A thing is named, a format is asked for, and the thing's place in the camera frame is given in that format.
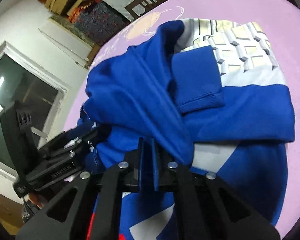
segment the pink table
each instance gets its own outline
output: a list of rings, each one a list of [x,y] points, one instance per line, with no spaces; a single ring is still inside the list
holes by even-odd
[[[130,45],[148,40],[157,27],[184,18],[226,19],[237,23],[257,22],[268,36],[290,87],[296,114],[296,141],[288,145],[288,185],[276,226],[283,238],[300,217],[300,10],[286,0],[168,0],[127,26],[102,47],[93,61],[121,55]],[[73,128],[87,99],[82,85],[65,124]]]

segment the window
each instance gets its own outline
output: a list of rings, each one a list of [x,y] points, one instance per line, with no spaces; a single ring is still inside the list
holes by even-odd
[[[12,46],[0,47],[0,112],[15,101],[25,103],[32,111],[32,132],[37,147],[48,138],[54,118],[66,90]],[[0,168],[14,169],[0,124]]]

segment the white window frame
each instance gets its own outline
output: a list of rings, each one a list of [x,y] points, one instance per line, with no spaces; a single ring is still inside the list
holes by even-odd
[[[58,115],[60,111],[60,106],[66,94],[69,91],[67,84],[62,82],[59,78],[52,75],[50,72],[45,70],[43,67],[29,59],[26,55],[19,52],[15,47],[9,44],[7,41],[4,41],[0,46],[0,59],[2,56],[6,54],[15,62],[17,62],[20,66],[25,68],[27,71],[35,75],[37,78],[41,79],[45,83],[49,84],[56,90],[58,90],[58,94],[53,102],[53,106],[51,107],[49,114],[47,116],[46,122],[44,124],[43,130],[40,131],[36,128],[32,128],[32,132],[38,136],[40,136],[40,141],[38,147],[41,147],[47,142],[47,138],[49,137],[50,130],[52,128],[55,117]],[[5,178],[14,181],[17,172],[0,162],[0,174]]]

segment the silver bolt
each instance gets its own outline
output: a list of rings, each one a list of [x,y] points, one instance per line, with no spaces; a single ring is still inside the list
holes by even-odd
[[[177,167],[178,167],[178,163],[176,163],[176,162],[169,162],[168,163],[168,168],[169,169],[175,169]]]
[[[80,173],[80,178],[81,179],[87,179],[89,177],[90,177],[90,173],[87,172],[87,171],[83,171],[83,172]]]
[[[217,175],[214,172],[208,172],[206,173],[206,178],[207,179],[215,179]]]
[[[120,162],[120,163],[118,164],[118,166],[119,166],[119,168],[121,168],[121,169],[125,169],[125,168],[128,168],[128,167],[129,167],[129,163],[127,163],[127,162]]]
[[[70,151],[69,155],[70,155],[71,158],[73,158],[75,156],[75,152],[74,151]]]

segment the blue garment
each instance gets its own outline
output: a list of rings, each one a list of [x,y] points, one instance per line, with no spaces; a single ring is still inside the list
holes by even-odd
[[[210,46],[174,54],[183,30],[182,21],[162,24],[148,41],[91,70],[81,121],[112,125],[108,141],[97,145],[94,157],[108,168],[144,137],[190,167],[195,142],[239,141],[217,174],[276,224],[287,182],[284,144],[294,141],[289,88],[278,83],[222,87]],[[193,165],[191,170],[204,174],[209,168]],[[127,195],[120,232],[137,239],[136,224],[142,226],[160,212],[173,217],[172,205],[171,194]],[[175,229],[171,219],[154,238],[175,239],[167,233],[170,227]]]

